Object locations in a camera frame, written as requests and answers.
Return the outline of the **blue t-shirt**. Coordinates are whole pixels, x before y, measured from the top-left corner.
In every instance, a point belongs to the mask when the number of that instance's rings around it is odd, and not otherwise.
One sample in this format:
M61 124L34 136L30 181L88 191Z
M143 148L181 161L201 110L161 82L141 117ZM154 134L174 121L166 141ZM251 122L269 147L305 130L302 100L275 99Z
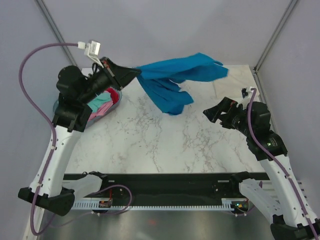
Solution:
M138 82L162 113L179 115L186 105L194 102L182 91L180 84L189 80L213 82L228 76L223 63L203 54L158 61L137 68L141 71Z

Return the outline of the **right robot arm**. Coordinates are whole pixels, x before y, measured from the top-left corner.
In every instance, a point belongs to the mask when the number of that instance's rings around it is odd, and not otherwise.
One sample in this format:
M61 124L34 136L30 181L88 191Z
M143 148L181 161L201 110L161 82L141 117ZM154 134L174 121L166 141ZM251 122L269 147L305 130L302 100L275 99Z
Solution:
M271 130L267 105L252 100L244 107L224 97L203 114L210 122L220 120L223 128L245 135L248 149L267 174L277 199L264 191L248 172L233 176L230 193L235 197L244 195L253 203L269 222L274 239L318 240L320 218L308 204L294 176L282 138Z

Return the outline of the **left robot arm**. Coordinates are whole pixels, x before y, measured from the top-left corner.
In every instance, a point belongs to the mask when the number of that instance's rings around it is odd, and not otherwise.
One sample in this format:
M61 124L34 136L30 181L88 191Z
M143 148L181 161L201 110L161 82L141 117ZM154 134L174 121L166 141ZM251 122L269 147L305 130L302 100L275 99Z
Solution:
M74 202L90 194L106 196L110 185L105 175L92 171L82 178L63 185L71 154L92 114L88 103L108 88L122 90L141 74L137 68L116 65L109 58L85 76L74 65L64 67L58 74L58 106L49 121L52 134L37 175L28 187L18 192L18 197L58 216L65 216Z

